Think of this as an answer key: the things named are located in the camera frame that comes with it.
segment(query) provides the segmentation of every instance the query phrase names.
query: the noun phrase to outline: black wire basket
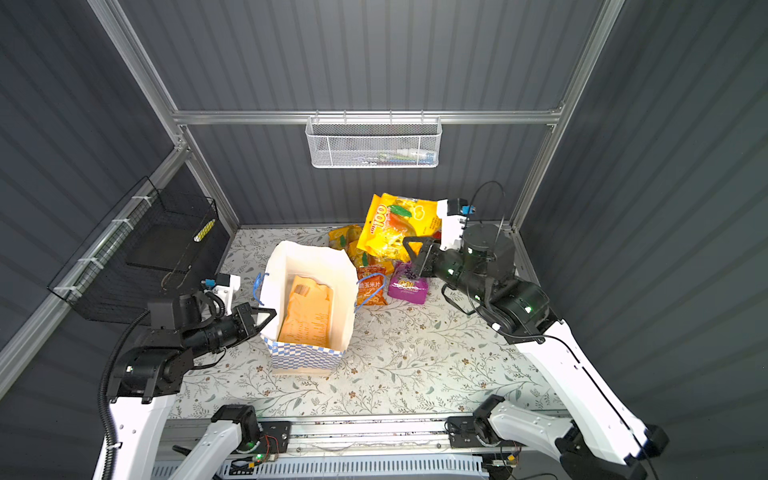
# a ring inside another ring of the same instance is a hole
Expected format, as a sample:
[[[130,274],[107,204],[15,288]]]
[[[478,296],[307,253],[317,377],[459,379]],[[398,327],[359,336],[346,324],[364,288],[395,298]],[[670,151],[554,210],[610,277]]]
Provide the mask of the black wire basket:
[[[48,290],[83,318],[112,323],[129,323],[148,300],[191,293],[214,278],[229,240],[213,199],[157,189],[108,232],[89,250],[81,245]]]

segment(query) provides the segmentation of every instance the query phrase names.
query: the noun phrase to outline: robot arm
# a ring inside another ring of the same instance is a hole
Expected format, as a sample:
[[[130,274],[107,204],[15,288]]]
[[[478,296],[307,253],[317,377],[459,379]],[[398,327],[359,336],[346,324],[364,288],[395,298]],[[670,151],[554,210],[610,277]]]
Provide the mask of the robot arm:
[[[452,203],[466,206],[462,199]],[[477,313],[515,344],[573,416],[555,419],[490,396],[475,410],[478,438],[487,445],[507,439],[532,446],[560,460],[574,480],[646,478],[638,460],[661,454],[668,443],[664,431],[629,411],[581,351],[567,323],[552,312],[541,287],[515,276],[514,244],[499,235],[497,226],[480,223],[458,232],[461,241],[443,241],[440,248],[431,237],[403,239],[411,270],[445,281],[443,296],[460,310],[445,288],[466,294],[474,307],[468,314]],[[411,243],[422,245],[418,255]]]
[[[206,353],[226,354],[226,348],[253,338],[276,316],[273,309],[253,308],[249,303],[232,307],[233,292],[239,286],[238,276],[220,274],[215,281],[203,281],[200,292],[149,302],[151,329],[108,372],[106,397],[117,438],[113,445],[107,445],[105,438],[94,480],[104,478],[110,449],[116,452],[112,480],[149,479],[184,375],[202,368],[194,365],[194,359]],[[206,320],[200,302],[210,307],[211,317]],[[259,322],[260,313],[269,316]],[[260,429],[252,406],[223,406],[211,422],[174,478],[211,478],[229,453],[258,443]]]

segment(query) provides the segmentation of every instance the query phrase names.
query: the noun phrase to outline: orange snack bag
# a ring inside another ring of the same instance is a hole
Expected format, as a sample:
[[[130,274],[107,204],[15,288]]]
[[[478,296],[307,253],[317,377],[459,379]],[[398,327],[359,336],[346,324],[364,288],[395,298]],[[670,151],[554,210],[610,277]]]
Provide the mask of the orange snack bag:
[[[411,259],[402,246],[402,239],[430,237],[441,226],[435,201],[374,195],[357,247],[375,257],[409,262]],[[414,253],[420,248],[421,245],[415,243]]]
[[[384,271],[384,267],[381,265],[361,266],[357,269],[357,279],[361,280],[372,273],[384,273]],[[360,282],[357,290],[357,304],[362,305],[369,296],[373,295],[378,288],[384,285],[384,280],[383,276],[376,275]],[[368,300],[366,305],[386,305],[384,289],[382,288],[372,299]]]
[[[333,290],[329,286],[296,275],[277,341],[330,348],[328,330],[332,305]]]

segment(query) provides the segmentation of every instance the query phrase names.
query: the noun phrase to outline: floral tablecloth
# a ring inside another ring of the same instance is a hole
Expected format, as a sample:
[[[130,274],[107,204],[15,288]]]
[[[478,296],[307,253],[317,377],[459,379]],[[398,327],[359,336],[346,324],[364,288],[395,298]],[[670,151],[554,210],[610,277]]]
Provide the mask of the floral tablecloth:
[[[239,230],[222,267],[243,277],[234,302],[253,299],[253,280],[280,241],[324,247],[327,232]],[[467,412],[492,393],[528,409],[563,409],[541,373],[514,346],[478,316],[467,318],[445,302],[441,283],[431,279],[423,306],[387,297],[387,306],[363,307],[331,376],[273,375],[261,338],[228,350],[216,367],[184,377],[171,417],[208,417],[224,404],[243,402],[262,417]],[[468,307],[466,298],[455,300]]]

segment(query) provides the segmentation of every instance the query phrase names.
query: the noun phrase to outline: black mount plate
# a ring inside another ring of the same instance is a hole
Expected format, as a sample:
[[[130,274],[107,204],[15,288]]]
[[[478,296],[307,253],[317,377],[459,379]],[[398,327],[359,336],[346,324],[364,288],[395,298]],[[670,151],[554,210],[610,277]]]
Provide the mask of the black mount plate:
[[[259,422],[261,435],[273,437],[270,440],[270,453],[285,453],[288,451],[290,440],[290,422]],[[275,452],[275,440],[277,440],[277,452]],[[261,442],[254,453],[266,453],[266,442]]]
[[[449,427],[449,440],[451,442],[452,449],[477,449],[487,448],[487,445],[480,443],[478,436],[475,434],[475,420],[471,415],[448,417],[446,422]],[[515,443],[512,440],[502,440],[502,443],[495,447],[512,447],[522,446],[521,443]]]

